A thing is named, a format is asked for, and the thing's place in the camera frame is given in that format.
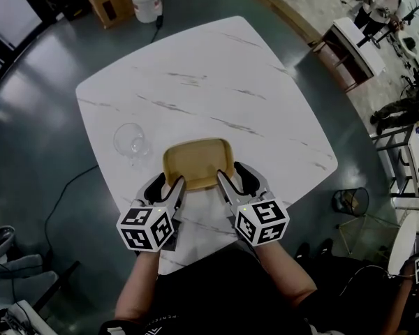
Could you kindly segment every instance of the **black and white cube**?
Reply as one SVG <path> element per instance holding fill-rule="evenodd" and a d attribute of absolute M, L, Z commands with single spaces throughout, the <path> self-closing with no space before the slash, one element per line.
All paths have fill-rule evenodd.
<path fill-rule="evenodd" d="M 237 208 L 235 228 L 252 245 L 281 239 L 290 218 L 279 198 Z"/>
<path fill-rule="evenodd" d="M 132 251 L 157 252 L 174 233 L 167 207 L 131 207 L 121 214 L 117 228 Z"/>

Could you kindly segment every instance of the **forearm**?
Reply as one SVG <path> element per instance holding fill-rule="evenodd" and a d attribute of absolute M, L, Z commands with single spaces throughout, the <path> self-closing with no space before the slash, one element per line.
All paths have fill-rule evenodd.
<path fill-rule="evenodd" d="M 292 306 L 296 307 L 316 290 L 311 277 L 277 241 L 256 247 L 256 254 L 281 294 L 291 301 Z"/>
<path fill-rule="evenodd" d="M 139 320 L 152 304 L 159 272 L 160 252 L 142 252 L 124 286 L 115 310 L 116 319 Z"/>
<path fill-rule="evenodd" d="M 391 307 L 390 313 L 386 318 L 381 335 L 393 335 L 399 328 L 402 313 L 404 312 L 406 300 L 408 299 L 413 285 L 412 279 L 405 279 L 400 286 L 396 299 Z"/>

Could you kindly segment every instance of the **yellow tray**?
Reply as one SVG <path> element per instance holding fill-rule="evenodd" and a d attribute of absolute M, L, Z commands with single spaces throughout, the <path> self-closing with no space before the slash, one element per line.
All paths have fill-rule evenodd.
<path fill-rule="evenodd" d="M 217 185 L 217 170 L 232 177 L 235 171 L 233 151 L 224 139 L 192 140 L 174 145 L 163 155 L 163 171 L 172 186 L 180 175 L 186 180 L 187 190 Z"/>

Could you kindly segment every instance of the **wine glass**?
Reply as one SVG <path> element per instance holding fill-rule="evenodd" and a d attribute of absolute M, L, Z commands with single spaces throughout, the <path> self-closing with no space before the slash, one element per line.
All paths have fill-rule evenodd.
<path fill-rule="evenodd" d="M 135 123 L 126 123 L 117 129 L 113 136 L 113 146 L 122 156 L 130 160 L 132 166 L 149 151 L 145 133 Z"/>

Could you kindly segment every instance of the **person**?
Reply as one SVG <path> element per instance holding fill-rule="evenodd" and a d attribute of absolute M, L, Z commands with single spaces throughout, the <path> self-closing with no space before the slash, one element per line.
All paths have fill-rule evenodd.
<path fill-rule="evenodd" d="M 339 297 L 319 290 L 278 241 L 257 246 L 255 252 L 257 258 L 241 248 L 225 248 L 167 276 L 157 276 L 159 253 L 141 252 L 117 301 L 115 319 L 101 326 L 100 335 L 350 335 L 380 330 L 354 331 L 370 326 L 363 311 L 354 313 L 353 324 L 341 321 L 345 309 L 337 303 Z M 332 273 L 328 268 L 324 272 Z M 378 310 L 382 317 L 383 310 Z M 394 334 L 397 316 L 395 326 L 382 334 Z M 343 326 L 351 331 L 342 332 Z"/>
<path fill-rule="evenodd" d="M 402 0 L 371 0 L 370 4 L 364 3 L 358 11 L 354 24 L 361 29 L 366 25 L 363 34 L 375 35 L 389 21 L 393 21 L 395 29 L 403 28 L 402 17 L 405 4 Z"/>
<path fill-rule="evenodd" d="M 419 121 L 419 87 L 409 93 L 407 98 L 388 103 L 373 113 L 371 124 L 377 124 L 376 133 L 381 135 L 385 129 L 409 126 Z"/>

